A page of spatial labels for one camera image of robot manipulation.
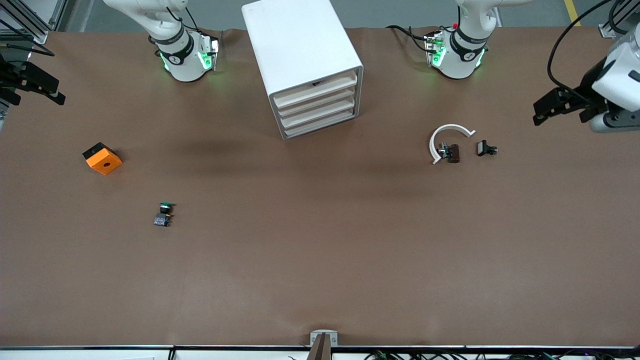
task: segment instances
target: orange box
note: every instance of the orange box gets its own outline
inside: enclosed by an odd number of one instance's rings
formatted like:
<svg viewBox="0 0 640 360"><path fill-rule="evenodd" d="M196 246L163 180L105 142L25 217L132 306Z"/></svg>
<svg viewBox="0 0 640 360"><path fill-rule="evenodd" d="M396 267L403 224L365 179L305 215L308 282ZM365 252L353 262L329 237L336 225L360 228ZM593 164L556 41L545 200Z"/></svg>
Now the orange box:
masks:
<svg viewBox="0 0 640 360"><path fill-rule="evenodd" d="M122 165L122 160L101 142L83 152L82 155L92 169L103 175L107 175Z"/></svg>

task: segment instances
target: gray floor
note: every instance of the gray floor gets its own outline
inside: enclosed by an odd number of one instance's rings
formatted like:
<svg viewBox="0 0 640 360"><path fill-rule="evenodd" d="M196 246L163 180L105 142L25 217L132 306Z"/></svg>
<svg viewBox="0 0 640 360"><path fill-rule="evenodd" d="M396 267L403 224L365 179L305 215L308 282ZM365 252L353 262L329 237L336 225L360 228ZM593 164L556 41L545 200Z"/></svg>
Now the gray floor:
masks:
<svg viewBox="0 0 640 360"><path fill-rule="evenodd" d="M253 0L191 0L189 9L198 26L207 29L245 29L240 8ZM575 0L580 14L597 0ZM332 0L347 28L384 28L387 25L451 24L457 18L454 0ZM67 31L143 31L133 20L109 8L102 0L76 0ZM608 6L589 15L583 26L606 21ZM563 0L536 0L517 8L502 8L504 26L567 26L570 18Z"/></svg>

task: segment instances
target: brown table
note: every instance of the brown table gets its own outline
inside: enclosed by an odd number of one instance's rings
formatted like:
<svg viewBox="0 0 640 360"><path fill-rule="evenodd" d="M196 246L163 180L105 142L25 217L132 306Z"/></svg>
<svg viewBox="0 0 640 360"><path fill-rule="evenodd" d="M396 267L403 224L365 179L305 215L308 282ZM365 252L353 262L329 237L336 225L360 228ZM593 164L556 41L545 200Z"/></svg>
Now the brown table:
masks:
<svg viewBox="0 0 640 360"><path fill-rule="evenodd" d="M640 133L532 124L557 28L498 29L470 79L351 29L361 116L280 138L244 31L179 83L146 34L55 33L66 105L22 94L0 133L0 343L637 345ZM611 42L571 32L569 84ZM431 165L427 142L461 145ZM494 158L474 155L487 139ZM119 151L102 176L81 153ZM173 226L153 226L161 201Z"/></svg>

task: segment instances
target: yellow line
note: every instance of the yellow line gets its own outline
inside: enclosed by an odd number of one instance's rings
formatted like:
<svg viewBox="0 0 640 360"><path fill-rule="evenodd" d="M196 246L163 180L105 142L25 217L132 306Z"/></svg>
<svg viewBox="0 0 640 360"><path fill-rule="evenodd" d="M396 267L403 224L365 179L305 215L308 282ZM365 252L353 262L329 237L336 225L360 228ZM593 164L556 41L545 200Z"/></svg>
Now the yellow line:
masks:
<svg viewBox="0 0 640 360"><path fill-rule="evenodd" d="M564 5L566 6L566 12L569 13L569 18L571 19L571 22L575 21L575 19L578 19L578 13L575 11L575 5L573 4L573 0L564 0ZM576 22L575 25L581 26L579 21Z"/></svg>

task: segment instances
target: white box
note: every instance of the white box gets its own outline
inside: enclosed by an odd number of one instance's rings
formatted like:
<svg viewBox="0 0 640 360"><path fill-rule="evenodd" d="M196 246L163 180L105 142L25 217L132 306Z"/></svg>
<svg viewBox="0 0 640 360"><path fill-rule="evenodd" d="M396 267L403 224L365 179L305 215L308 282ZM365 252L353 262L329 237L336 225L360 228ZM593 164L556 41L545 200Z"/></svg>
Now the white box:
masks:
<svg viewBox="0 0 640 360"><path fill-rule="evenodd" d="M358 116L364 68L329 0L260 0L242 14L282 138Z"/></svg>

